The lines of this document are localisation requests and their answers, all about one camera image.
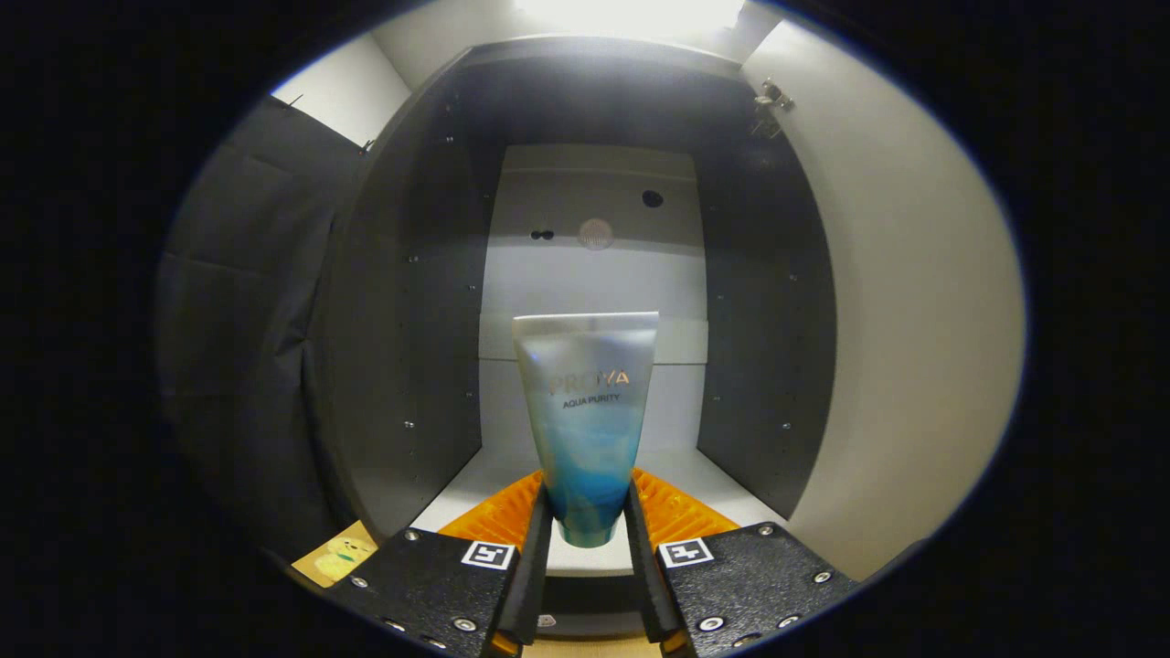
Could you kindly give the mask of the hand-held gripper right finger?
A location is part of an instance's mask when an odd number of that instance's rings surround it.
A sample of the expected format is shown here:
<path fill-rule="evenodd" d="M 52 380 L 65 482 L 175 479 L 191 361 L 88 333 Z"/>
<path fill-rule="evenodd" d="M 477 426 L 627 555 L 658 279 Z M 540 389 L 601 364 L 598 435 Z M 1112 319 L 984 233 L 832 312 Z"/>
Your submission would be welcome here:
<path fill-rule="evenodd" d="M 665 657 L 746 657 L 859 588 L 782 525 L 735 525 L 641 468 L 622 515 L 646 636 Z"/>

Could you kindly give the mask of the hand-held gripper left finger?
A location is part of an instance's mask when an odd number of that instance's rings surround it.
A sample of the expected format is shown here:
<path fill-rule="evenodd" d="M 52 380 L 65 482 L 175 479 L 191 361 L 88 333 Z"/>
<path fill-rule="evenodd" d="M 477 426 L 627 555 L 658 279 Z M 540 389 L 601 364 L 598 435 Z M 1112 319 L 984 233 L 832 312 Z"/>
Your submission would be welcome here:
<path fill-rule="evenodd" d="M 519 657 L 537 635 L 551 530 L 534 472 L 440 532 L 397 532 L 324 596 L 410 654 Z"/>

